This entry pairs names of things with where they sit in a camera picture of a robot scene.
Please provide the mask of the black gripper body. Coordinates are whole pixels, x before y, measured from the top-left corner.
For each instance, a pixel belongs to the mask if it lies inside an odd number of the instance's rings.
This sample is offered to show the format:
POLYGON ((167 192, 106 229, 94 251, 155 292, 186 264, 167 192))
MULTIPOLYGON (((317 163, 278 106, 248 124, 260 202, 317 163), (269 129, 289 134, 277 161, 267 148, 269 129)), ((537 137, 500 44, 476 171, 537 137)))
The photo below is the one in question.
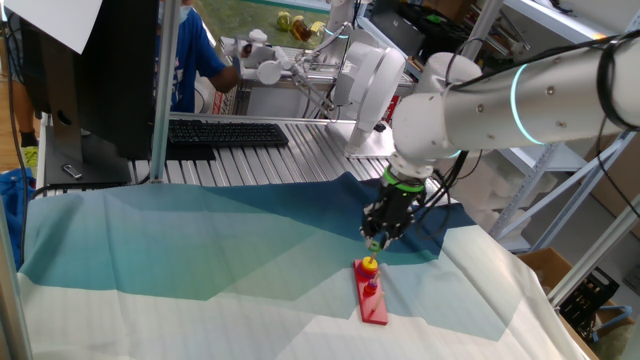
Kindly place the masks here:
POLYGON ((380 186, 375 200, 363 209, 361 234, 370 239, 382 233, 389 240, 400 238, 413 220, 412 204, 419 197, 419 192, 380 186))

